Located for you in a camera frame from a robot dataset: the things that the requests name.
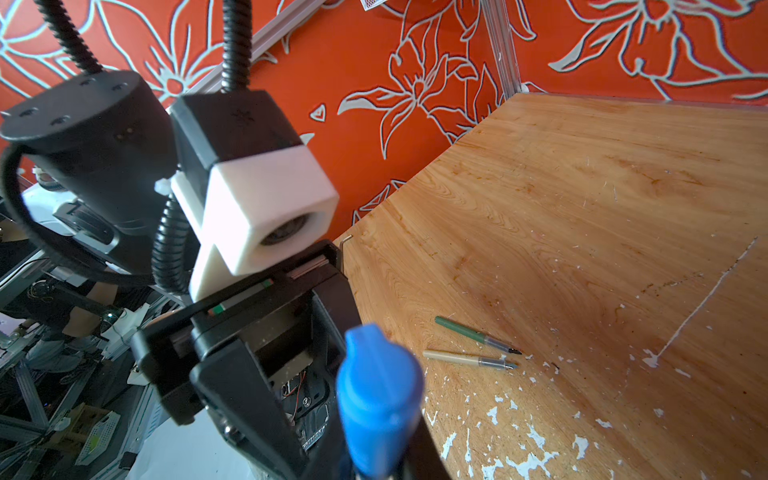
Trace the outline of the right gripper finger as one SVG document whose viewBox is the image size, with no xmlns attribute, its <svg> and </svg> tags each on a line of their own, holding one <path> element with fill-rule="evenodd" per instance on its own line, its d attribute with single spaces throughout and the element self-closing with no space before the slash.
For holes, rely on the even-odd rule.
<svg viewBox="0 0 768 480">
<path fill-rule="evenodd" d="M 407 478 L 450 480 L 426 420 L 421 417 L 407 447 Z"/>
</svg>

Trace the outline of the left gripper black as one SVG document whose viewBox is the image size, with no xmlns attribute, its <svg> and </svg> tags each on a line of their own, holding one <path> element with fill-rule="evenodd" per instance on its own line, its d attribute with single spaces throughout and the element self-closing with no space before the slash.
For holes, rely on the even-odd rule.
<svg viewBox="0 0 768 480">
<path fill-rule="evenodd" d="M 298 479 L 337 420 L 344 335 L 359 324 L 342 250 L 321 241 L 150 322 L 131 347 L 176 423 L 206 412 L 243 457 Z"/>
</svg>

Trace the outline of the blue pen cap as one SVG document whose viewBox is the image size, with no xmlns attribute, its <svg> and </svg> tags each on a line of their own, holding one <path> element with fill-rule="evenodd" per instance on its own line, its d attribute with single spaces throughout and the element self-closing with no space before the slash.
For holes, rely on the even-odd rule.
<svg viewBox="0 0 768 480">
<path fill-rule="evenodd" d="M 336 379 L 348 452 L 364 476 L 389 476 L 420 418 L 424 377 L 415 356 L 374 325 L 345 334 L 346 358 Z"/>
</svg>

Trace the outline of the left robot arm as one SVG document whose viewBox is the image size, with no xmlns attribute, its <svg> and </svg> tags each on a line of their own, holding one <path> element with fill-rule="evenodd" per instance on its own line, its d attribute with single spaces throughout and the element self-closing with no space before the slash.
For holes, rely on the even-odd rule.
<svg viewBox="0 0 768 480">
<path fill-rule="evenodd" d="M 83 277 L 188 298 L 132 338 L 176 423 L 207 411 L 230 446 L 282 479 L 353 478 L 334 383 L 343 334 L 360 319 L 342 253 L 325 239 L 339 196 L 272 97 L 249 86 L 251 3 L 222 5 L 220 90 L 169 109 L 138 73 L 106 70 L 62 2 L 37 9 L 80 75 L 2 126 L 12 217 Z M 116 272 L 32 218 L 15 177 L 26 157 L 138 241 Z"/>
</svg>

